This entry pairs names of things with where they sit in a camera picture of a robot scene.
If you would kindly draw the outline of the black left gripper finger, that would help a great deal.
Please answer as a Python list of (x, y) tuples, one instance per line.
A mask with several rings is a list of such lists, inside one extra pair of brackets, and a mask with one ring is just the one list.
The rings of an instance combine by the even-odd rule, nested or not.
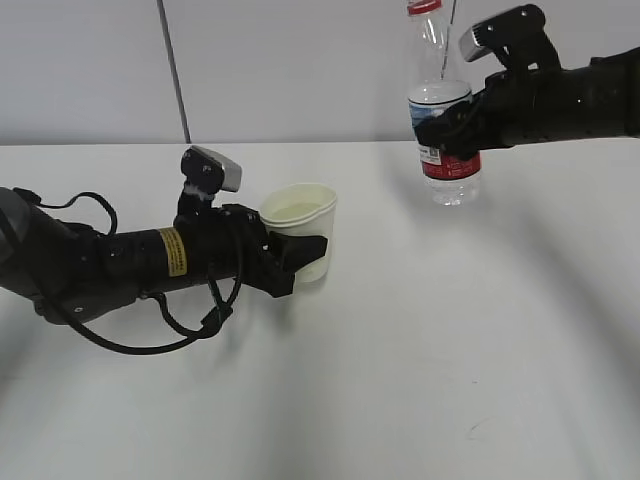
[(323, 258), (328, 239), (322, 235), (290, 236), (278, 232), (269, 233), (268, 251), (281, 270), (298, 273), (313, 262)]

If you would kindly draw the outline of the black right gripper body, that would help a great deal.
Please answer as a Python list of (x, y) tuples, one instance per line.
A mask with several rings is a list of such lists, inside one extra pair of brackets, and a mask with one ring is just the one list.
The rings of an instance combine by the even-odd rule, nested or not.
[(522, 77), (505, 72), (487, 78), (485, 88), (470, 101), (478, 103), (474, 144), (479, 151), (536, 144), (540, 133), (533, 127), (532, 108), (540, 80), (538, 69)]

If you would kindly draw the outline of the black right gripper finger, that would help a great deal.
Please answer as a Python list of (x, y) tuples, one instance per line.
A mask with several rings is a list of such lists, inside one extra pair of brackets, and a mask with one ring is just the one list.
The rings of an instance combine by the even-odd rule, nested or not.
[(414, 133), (421, 146), (433, 147), (441, 153), (467, 161), (479, 150), (474, 144), (478, 103), (459, 102), (441, 115), (421, 120)]

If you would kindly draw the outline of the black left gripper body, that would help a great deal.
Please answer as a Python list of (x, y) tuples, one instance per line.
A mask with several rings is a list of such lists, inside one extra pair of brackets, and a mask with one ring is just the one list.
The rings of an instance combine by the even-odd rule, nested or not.
[(234, 278), (273, 298), (293, 293), (293, 270), (286, 260), (290, 242), (269, 233), (256, 211), (239, 204), (182, 209), (173, 226), (186, 254), (181, 280), (198, 285)]

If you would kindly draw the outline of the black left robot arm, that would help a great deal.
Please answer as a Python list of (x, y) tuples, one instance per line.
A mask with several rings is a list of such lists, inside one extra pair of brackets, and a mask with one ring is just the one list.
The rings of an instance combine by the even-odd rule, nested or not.
[(53, 300), (86, 323), (138, 299), (210, 279), (234, 278), (284, 297), (292, 293), (297, 272), (328, 249), (322, 234), (268, 231), (258, 212), (243, 205), (213, 207), (186, 197), (172, 226), (125, 233), (55, 219), (31, 192), (18, 188), (2, 189), (1, 211), (36, 275), (29, 276), (3, 240), (1, 286), (32, 301), (53, 324), (63, 322)]

